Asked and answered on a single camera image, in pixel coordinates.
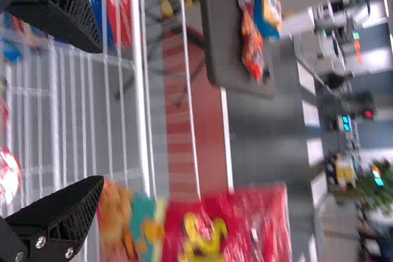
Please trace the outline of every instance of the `person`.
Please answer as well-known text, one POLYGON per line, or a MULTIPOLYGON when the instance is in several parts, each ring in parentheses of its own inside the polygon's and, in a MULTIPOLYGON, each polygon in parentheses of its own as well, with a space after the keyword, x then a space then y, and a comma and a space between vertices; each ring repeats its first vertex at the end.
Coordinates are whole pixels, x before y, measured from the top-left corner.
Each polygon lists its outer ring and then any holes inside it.
POLYGON ((374 256, 373 261, 393 262, 393 240, 391 239, 393 227, 377 225, 374 222, 371 222, 371 225, 366 222, 360 222, 357 232, 364 239, 377 242, 381 256, 374 256))
POLYGON ((326 86, 328 86, 331 90, 335 90, 344 84, 344 82, 351 80, 354 77, 353 73, 339 75, 334 72, 327 74, 323 81, 326 86))

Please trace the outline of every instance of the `chip bag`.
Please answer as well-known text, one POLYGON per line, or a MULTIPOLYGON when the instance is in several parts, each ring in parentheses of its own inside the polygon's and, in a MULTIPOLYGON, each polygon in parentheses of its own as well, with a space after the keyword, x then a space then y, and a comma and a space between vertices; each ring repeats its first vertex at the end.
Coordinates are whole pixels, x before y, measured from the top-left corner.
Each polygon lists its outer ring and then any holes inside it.
MULTIPOLYGON (((101 261, 290 262, 285 185, 220 193, 196 203, 132 194, 130 204, 131 220, 123 227, 121 240, 111 240, 117 243, 112 246, 115 250, 109 247, 117 253, 113 259, 123 253, 123 260, 108 260, 106 255, 101 261), (125 233, 131 235, 132 244, 127 244, 125 233)), ((106 233, 101 230, 101 235, 101 243, 107 243, 106 233)))
POLYGON ((262 0, 263 18, 270 26, 276 27, 281 31, 282 27, 282 10, 280 0, 262 0))
POLYGON ((243 37, 242 61, 257 82, 263 78, 263 39, 254 21, 254 0, 238 0, 243 11, 241 34, 243 37))

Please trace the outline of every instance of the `gray table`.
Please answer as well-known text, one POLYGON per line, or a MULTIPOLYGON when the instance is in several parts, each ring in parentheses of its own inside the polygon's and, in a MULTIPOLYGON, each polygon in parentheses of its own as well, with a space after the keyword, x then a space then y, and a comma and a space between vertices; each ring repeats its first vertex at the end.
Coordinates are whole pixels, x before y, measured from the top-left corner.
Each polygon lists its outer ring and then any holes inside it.
POLYGON ((241 11, 238 0, 201 0, 206 67, 209 81, 227 90, 272 98, 275 81, 271 46, 264 43, 264 59, 270 72, 266 83, 257 83, 241 61, 241 11))

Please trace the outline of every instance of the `red light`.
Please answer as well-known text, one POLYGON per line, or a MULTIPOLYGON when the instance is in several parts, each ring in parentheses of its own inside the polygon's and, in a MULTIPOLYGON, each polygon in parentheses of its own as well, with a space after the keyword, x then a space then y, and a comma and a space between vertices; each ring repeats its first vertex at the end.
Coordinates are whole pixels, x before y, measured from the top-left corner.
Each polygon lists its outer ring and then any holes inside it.
POLYGON ((367 118, 372 118, 373 117, 373 112, 370 111, 370 110, 366 110, 365 114, 366 114, 367 118))

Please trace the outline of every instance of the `green light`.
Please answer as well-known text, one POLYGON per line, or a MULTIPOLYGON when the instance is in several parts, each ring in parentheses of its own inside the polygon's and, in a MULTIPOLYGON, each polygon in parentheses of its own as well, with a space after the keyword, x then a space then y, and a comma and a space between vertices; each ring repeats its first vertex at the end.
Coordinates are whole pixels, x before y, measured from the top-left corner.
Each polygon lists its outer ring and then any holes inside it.
POLYGON ((381 186, 381 187, 384 186, 384 183, 383 183, 382 179, 380 179, 380 178, 376 178, 376 179, 375 179, 375 182, 376 182, 376 184, 378 184, 378 185, 381 186))

